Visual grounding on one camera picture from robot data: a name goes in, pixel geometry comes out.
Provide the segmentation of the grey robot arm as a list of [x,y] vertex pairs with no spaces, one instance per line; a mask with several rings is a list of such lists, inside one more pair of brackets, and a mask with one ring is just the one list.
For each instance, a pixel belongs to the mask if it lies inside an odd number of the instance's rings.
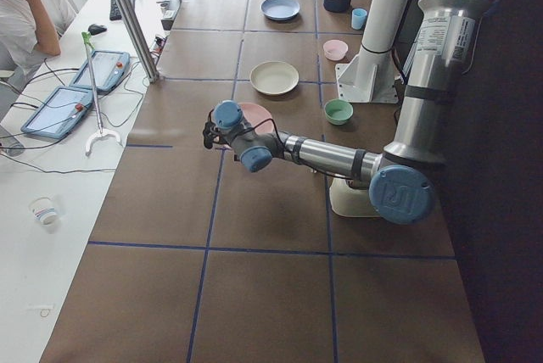
[[[411,70],[392,142],[375,154],[287,132],[259,133],[240,106],[226,100],[209,114],[204,145],[230,147],[256,172],[285,159],[332,176],[335,214],[377,217],[412,224],[433,210],[436,192],[429,177],[445,162],[444,130],[456,84],[473,51],[475,30],[495,0],[418,0],[423,12],[411,50]],[[359,53],[337,66],[338,95],[351,103],[394,102],[391,51],[408,0],[372,0]]]

